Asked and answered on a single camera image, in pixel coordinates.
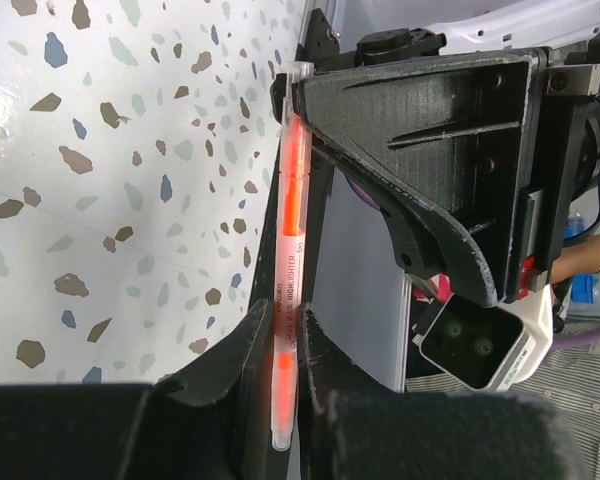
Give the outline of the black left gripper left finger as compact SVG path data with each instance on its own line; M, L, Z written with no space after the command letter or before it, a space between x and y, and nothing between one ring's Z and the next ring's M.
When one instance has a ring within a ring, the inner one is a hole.
M0 386L0 479L263 479L272 304L154 384Z

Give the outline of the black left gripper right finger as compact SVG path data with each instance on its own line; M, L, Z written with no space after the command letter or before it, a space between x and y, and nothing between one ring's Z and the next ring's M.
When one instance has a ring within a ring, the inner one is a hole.
M396 393L301 309L298 405L304 479L588 479L575 437L527 394Z

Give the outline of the orange pink pen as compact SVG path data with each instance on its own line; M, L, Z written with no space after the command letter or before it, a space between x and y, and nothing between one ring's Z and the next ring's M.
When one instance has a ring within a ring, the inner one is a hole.
M298 383L297 323L302 300L312 134L295 113L293 87L312 76L314 65L293 62L282 102L274 277L274 344L271 376L271 442L286 451L292 442Z

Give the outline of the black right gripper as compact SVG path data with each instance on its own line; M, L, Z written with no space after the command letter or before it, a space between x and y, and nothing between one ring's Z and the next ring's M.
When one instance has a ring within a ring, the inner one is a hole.
M536 55L523 49L318 74L293 90L358 100L388 117L391 127L376 139L346 136L341 151L316 137L313 150L380 207L405 272L444 273L458 283L456 294L493 307L499 299L486 257L455 218L516 220L511 301L600 263L559 258L600 228L600 52L569 54L539 73L533 91L535 77ZM567 236L571 203L591 189L595 221Z

